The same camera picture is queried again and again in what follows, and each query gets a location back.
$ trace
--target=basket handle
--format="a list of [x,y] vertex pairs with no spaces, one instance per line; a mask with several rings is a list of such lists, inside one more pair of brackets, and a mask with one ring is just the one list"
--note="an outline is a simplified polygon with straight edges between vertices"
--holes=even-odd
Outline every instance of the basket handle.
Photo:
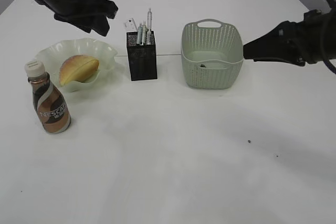
[[214,23],[218,23],[220,24],[220,27],[209,27],[209,28],[221,28],[223,27],[225,24],[223,22],[220,22],[219,20],[216,19],[212,19],[212,18],[206,18],[206,19],[202,19],[200,21],[195,22],[196,25],[199,27],[200,23],[204,23],[204,22],[214,22]]

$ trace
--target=bread roll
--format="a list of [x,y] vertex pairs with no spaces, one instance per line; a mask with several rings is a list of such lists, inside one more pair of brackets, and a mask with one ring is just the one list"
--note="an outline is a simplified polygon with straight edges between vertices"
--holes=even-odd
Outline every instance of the bread roll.
[[98,69],[99,60],[92,56],[75,55],[67,59],[59,70],[59,83],[61,86],[70,81],[84,82]]

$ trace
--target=mesh pen holder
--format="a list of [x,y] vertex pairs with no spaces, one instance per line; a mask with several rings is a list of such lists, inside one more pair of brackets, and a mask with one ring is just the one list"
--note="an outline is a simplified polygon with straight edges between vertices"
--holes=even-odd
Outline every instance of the mesh pen holder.
[[137,32],[127,33],[127,53],[132,81],[157,79],[154,32],[150,45],[137,45]]

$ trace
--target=bottle cap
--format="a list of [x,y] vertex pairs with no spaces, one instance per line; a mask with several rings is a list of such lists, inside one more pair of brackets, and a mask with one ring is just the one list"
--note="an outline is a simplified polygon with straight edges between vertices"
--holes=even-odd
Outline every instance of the bottle cap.
[[39,60],[32,60],[25,64],[25,70],[29,78],[39,77],[46,72],[43,63]]

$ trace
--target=nescafe bottle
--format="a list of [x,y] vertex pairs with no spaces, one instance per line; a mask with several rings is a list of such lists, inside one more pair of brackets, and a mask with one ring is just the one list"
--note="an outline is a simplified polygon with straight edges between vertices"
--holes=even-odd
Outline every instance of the nescafe bottle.
[[41,61],[33,60],[25,65],[28,82],[33,87],[35,111],[49,133],[65,131],[71,122],[64,97],[50,81],[50,76]]

